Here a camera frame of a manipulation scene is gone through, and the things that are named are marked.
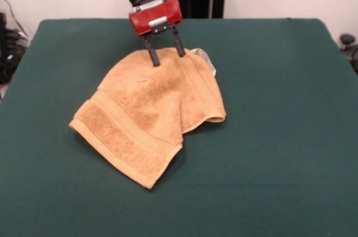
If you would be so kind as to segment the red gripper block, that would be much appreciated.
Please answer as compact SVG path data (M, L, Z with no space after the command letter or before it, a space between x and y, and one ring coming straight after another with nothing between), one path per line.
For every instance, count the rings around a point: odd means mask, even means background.
M154 67L160 66L160 61L155 49L150 43L152 35L158 35L172 29L179 57L183 57L186 54L176 28L182 21L179 0L153 0L136 6L133 8L133 11L129 13L129 20L136 34L144 38L145 47L148 50Z

